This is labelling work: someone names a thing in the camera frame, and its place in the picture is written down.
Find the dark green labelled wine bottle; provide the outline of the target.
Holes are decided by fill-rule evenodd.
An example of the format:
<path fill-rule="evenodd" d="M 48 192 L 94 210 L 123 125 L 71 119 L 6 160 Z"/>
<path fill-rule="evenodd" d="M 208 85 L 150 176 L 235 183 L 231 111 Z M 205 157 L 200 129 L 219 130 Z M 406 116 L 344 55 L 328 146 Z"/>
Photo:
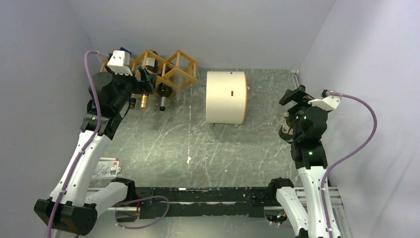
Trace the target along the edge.
<path fill-rule="evenodd" d="M 295 126 L 296 121 L 296 116 L 290 115 L 288 112 L 285 112 L 281 117 L 281 127 L 278 134 L 279 137 L 287 143 L 291 143 L 293 140 L 293 128 Z"/>

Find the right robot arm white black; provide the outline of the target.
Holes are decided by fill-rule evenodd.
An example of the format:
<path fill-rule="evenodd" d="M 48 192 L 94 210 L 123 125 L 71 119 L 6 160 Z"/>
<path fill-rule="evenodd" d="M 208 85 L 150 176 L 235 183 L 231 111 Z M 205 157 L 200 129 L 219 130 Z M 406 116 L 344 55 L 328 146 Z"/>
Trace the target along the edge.
<path fill-rule="evenodd" d="M 288 178 L 271 181 L 267 199 L 281 205 L 297 238 L 340 238 L 342 236 L 329 197 L 327 158 L 321 142 L 327 129 L 328 113 L 340 100 L 331 96 L 315 99 L 304 85 L 286 90 L 279 103 L 295 105 L 283 115 L 279 137 L 291 145 L 290 154 L 303 183 L 306 205 Z"/>

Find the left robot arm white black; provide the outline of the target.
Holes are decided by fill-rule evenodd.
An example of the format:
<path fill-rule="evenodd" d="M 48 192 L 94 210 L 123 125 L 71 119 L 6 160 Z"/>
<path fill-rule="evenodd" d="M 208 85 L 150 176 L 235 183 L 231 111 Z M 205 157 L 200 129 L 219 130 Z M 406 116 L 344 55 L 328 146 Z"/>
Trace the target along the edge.
<path fill-rule="evenodd" d="M 87 191 L 103 151 L 123 119 L 121 110 L 132 94 L 154 92 L 157 78 L 142 66 L 127 75 L 98 72 L 88 76 L 93 105 L 83 119 L 74 154 L 49 197 L 37 200 L 34 206 L 47 225 L 46 237 L 51 237 L 53 230 L 87 235 L 108 208 L 137 201 L 135 184 L 126 178 L 113 179 L 93 195 Z"/>

